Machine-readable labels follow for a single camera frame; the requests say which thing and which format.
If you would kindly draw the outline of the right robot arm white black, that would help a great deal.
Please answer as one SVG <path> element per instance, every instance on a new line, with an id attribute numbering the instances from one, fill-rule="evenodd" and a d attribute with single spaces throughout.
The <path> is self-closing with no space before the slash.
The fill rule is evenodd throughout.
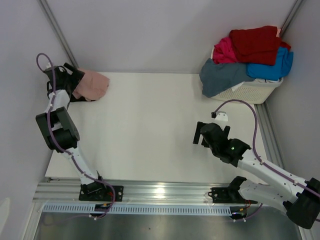
<path id="1" fill-rule="evenodd" d="M 254 183 L 245 177 L 236 177 L 228 186 L 228 198 L 233 202 L 253 200 L 273 207 L 296 225 L 311 229 L 320 214 L 320 182 L 312 177 L 298 177 L 268 160 L 263 160 L 254 148 L 237 139 L 229 138 L 230 127 L 216 123 L 197 122 L 193 138 L 209 148 L 213 156 L 225 164 L 255 175 L 264 184 Z"/>

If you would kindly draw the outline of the pink t shirt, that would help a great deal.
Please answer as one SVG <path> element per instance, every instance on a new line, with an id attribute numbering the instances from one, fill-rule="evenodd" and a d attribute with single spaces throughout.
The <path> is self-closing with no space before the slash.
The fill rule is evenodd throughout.
<path id="1" fill-rule="evenodd" d="M 87 100 L 97 101 L 105 96 L 110 79 L 98 72 L 79 68 L 85 75 L 72 93 L 77 99 L 85 97 Z"/>

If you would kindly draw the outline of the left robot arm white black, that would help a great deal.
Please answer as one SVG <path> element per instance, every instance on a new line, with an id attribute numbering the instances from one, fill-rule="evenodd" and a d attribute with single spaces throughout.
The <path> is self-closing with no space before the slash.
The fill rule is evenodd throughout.
<path id="1" fill-rule="evenodd" d="M 80 134 L 68 113 L 68 107 L 76 99 L 73 91 L 85 73 L 68 63 L 49 67 L 43 71 L 47 82 L 48 106 L 35 117 L 36 123 L 49 149 L 64 156 L 80 178 L 79 199 L 105 199 L 108 188 L 98 171 L 86 160 L 80 147 Z"/>

